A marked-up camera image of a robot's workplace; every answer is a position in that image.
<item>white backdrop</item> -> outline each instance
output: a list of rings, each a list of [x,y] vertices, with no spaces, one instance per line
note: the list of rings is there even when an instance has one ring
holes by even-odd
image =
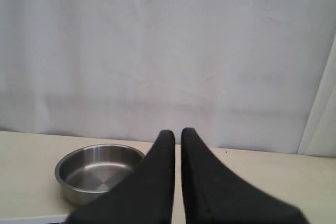
[[[298,151],[336,0],[0,0],[0,126]]]

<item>stainless steel bowl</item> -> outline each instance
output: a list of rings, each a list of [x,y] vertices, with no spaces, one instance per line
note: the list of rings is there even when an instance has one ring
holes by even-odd
[[[88,146],[62,158],[55,176],[63,196],[72,204],[83,205],[129,176],[143,158],[142,152],[125,145]]]

